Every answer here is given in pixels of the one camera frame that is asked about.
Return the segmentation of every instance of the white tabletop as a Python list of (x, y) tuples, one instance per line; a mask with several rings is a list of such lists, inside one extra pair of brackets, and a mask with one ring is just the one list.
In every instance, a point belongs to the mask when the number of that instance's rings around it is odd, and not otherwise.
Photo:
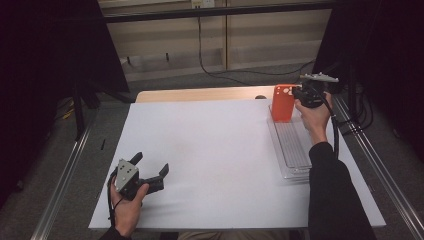
[[(139, 151), (144, 155), (138, 163), (141, 177), (157, 176), (166, 163), (170, 169), (165, 189), (144, 199), (137, 228), (307, 227), (309, 185), (283, 179), (267, 124), (270, 103), (261, 99), (132, 104), (109, 174), (119, 159), (130, 160)], [(332, 136), (331, 124), (327, 134)], [(343, 138), (340, 159), (371, 225), (384, 226)], [(108, 214), (104, 187), (89, 227), (108, 228)]]

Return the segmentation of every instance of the metal frame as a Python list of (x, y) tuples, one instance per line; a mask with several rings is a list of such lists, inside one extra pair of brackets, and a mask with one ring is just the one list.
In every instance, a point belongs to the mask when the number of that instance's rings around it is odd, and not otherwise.
[(184, 10), (163, 11), (163, 12), (109, 14), (109, 15), (105, 15), (102, 18), (63, 19), (58, 21), (57, 23), (58, 24), (122, 23), (122, 22), (138, 22), (138, 21), (178, 19), (178, 18), (310, 11), (310, 10), (334, 9), (337, 7), (349, 7), (353, 5), (364, 4), (366, 2), (368, 1), (367, 0), (356, 0), (356, 1), (355, 0), (346, 0), (346, 1), (329, 0), (329, 1), (319, 1), (319, 2), (284, 3), (284, 4), (273, 4), (273, 5), (184, 9)]
[[(345, 120), (349, 119), (347, 104), (344, 102), (344, 100), (341, 98), (334, 98), (334, 103), (340, 109), (343, 118)], [(424, 240), (423, 220), (420, 218), (415, 208), (411, 205), (405, 194), (392, 178), (365, 133), (362, 130), (357, 131), (357, 126), (352, 122), (349, 122), (349, 128), (350, 130), (355, 131), (354, 136), (356, 141), (358, 141), (358, 144), (366, 155), (368, 162), (373, 167), (374, 172), (380, 179), (382, 185), (386, 189), (414, 238), (417, 240)]]

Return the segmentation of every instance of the black cable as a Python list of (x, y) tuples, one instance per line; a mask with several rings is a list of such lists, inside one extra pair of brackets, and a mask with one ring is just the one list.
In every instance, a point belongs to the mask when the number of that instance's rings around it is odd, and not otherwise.
[(364, 131), (365, 129), (369, 128), (373, 124), (373, 122), (374, 122), (374, 110), (373, 110), (373, 107), (372, 107), (371, 99), (369, 97), (367, 97), (367, 101), (368, 101), (368, 107), (370, 109), (371, 120), (368, 122), (367, 125), (362, 126), (365, 123), (365, 120), (366, 120), (366, 118), (364, 118), (364, 120), (361, 121), (361, 124), (358, 127), (350, 129), (350, 130), (342, 133), (342, 136), (346, 136), (346, 135), (349, 135), (349, 134), (352, 134), (352, 133), (357, 133), (359, 131)]
[(323, 95), (321, 95), (318, 90), (316, 90), (314, 87), (309, 85), (309, 87), (319, 96), (321, 101), (324, 103), (324, 105), (327, 107), (328, 111), (330, 112), (331, 117), (331, 123), (333, 124), (333, 133), (334, 133), (334, 157), (335, 159), (339, 159), (339, 130), (337, 128), (337, 117), (336, 114), (334, 114), (333, 109), (331, 109), (330, 104), (328, 103), (327, 99)]
[(228, 80), (231, 80), (231, 81), (243, 84), (243, 85), (253, 86), (251, 84), (239, 81), (237, 79), (233, 79), (233, 78), (229, 78), (229, 77), (215, 76), (214, 73), (210, 73), (205, 69), (205, 67), (203, 66), (203, 59), (202, 59), (202, 40), (201, 40), (202, 27), (201, 27), (201, 24), (200, 24), (200, 17), (197, 18), (197, 22), (198, 22), (198, 25), (199, 25), (199, 62), (200, 62), (200, 67), (202, 68), (203, 72), (205, 72), (206, 74), (208, 74), (209, 76), (214, 77), (214, 78), (224, 78), (224, 79), (228, 79)]
[(115, 170), (110, 174), (109, 180), (106, 184), (106, 186), (107, 186), (107, 203), (108, 203), (108, 206), (109, 206), (109, 220), (110, 220), (110, 224), (111, 224), (112, 227), (115, 227), (115, 208), (112, 208), (112, 197), (111, 197), (111, 193), (110, 193), (110, 186), (113, 184), (112, 179), (113, 179), (113, 177), (115, 177), (117, 175), (117, 173), (118, 173), (118, 167), (116, 167)]
[(201, 21), (200, 21), (200, 17), (197, 18), (197, 22), (198, 22), (198, 26), (199, 26), (199, 62), (200, 62), (200, 67), (202, 68), (203, 72), (205, 72), (206, 74), (208, 74), (211, 77), (215, 77), (215, 78), (224, 78), (224, 79), (228, 79), (231, 81), (235, 81), (237, 83), (241, 83), (244, 85), (248, 85), (248, 86), (252, 86), (251, 84), (239, 81), (237, 79), (234, 78), (229, 78), (229, 77), (223, 77), (223, 76), (216, 76), (216, 75), (220, 75), (220, 74), (225, 74), (225, 73), (253, 73), (253, 74), (263, 74), (263, 75), (270, 75), (270, 76), (284, 76), (284, 75), (289, 75), (289, 74), (293, 74), (293, 73), (297, 73), (300, 72), (299, 75), (301, 75), (301, 71), (308, 66), (311, 63), (315, 62), (315, 59), (303, 64), (300, 68), (290, 71), (290, 72), (285, 72), (285, 73), (266, 73), (266, 72), (259, 72), (259, 71), (252, 71), (252, 70), (227, 70), (227, 71), (218, 71), (218, 72), (209, 72), (205, 69), (204, 65), (203, 65), (203, 58), (202, 58), (202, 27), (201, 27)]

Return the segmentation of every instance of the wall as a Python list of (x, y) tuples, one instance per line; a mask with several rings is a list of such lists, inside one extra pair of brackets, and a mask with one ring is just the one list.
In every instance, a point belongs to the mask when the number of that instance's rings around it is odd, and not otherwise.
[[(191, 1), (136, 4), (99, 0), (104, 15), (190, 9)], [(216, 7), (279, 4), (285, 0), (217, 0)], [(201, 18), (202, 50), (218, 49), (223, 68), (307, 62), (316, 57), (331, 10)], [(198, 51), (197, 19), (108, 24), (120, 57)]]

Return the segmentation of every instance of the cable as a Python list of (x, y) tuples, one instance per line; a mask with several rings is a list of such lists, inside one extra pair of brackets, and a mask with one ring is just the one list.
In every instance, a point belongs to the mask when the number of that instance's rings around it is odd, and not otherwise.
[(201, 27), (201, 21), (200, 21), (200, 17), (197, 18), (197, 22), (198, 22), (198, 27), (199, 27), (199, 63), (200, 63), (200, 67), (202, 68), (203, 72), (205, 72), (206, 74), (208, 74), (211, 77), (215, 77), (215, 78), (224, 78), (224, 79), (228, 79), (237, 83), (241, 83), (243, 85), (248, 85), (248, 86), (252, 86), (251, 84), (239, 81), (237, 79), (234, 78), (230, 78), (230, 77), (224, 77), (224, 76), (216, 76), (216, 75), (221, 75), (221, 74), (226, 74), (226, 73), (253, 73), (253, 74), (263, 74), (263, 75), (270, 75), (270, 76), (284, 76), (284, 75), (289, 75), (289, 74), (293, 74), (293, 73), (297, 73), (299, 72), (299, 75), (301, 75), (301, 71), (308, 66), (311, 63), (315, 62), (315, 59), (303, 64), (300, 68), (290, 71), (290, 72), (285, 72), (285, 73), (266, 73), (266, 72), (259, 72), (259, 71), (252, 71), (252, 70), (228, 70), (228, 71), (218, 71), (218, 72), (209, 72), (205, 69), (204, 65), (203, 65), (203, 58), (202, 58), (202, 27)]
[(309, 85), (309, 88), (311, 88), (315, 94), (319, 96), (321, 101), (324, 103), (324, 105), (327, 107), (328, 111), (330, 112), (331, 117), (331, 123), (333, 124), (333, 133), (334, 133), (334, 157), (335, 159), (339, 159), (339, 131), (338, 131), (338, 124), (337, 124), (337, 117), (336, 114), (334, 114), (333, 109), (331, 109), (330, 104), (328, 103), (327, 99), (318, 92), (312, 85)]
[(201, 24), (200, 24), (200, 17), (197, 18), (197, 22), (198, 22), (198, 25), (199, 25), (199, 62), (200, 62), (200, 67), (202, 68), (203, 72), (205, 72), (206, 74), (208, 74), (209, 76), (214, 77), (214, 78), (224, 78), (224, 79), (228, 79), (228, 80), (231, 80), (231, 81), (243, 84), (243, 85), (253, 86), (251, 84), (239, 81), (239, 80), (234, 79), (234, 78), (215, 76), (214, 73), (210, 73), (210, 72), (206, 71), (205, 67), (203, 66), (203, 59), (202, 59), (202, 40), (201, 40), (202, 27), (201, 27)]
[(349, 134), (352, 134), (352, 133), (357, 133), (359, 131), (364, 131), (365, 129), (367, 129), (368, 127), (370, 127), (373, 124), (373, 122), (374, 122), (374, 110), (373, 110), (373, 107), (372, 107), (371, 99), (369, 97), (367, 97), (367, 100), (368, 100), (368, 107), (369, 107), (370, 116), (371, 116), (371, 119), (368, 122), (368, 124), (366, 124), (365, 126), (362, 126), (366, 122), (366, 117), (365, 117), (364, 120), (361, 121), (360, 125), (357, 128), (350, 129), (350, 130), (342, 133), (342, 136), (346, 136), (346, 135), (349, 135)]

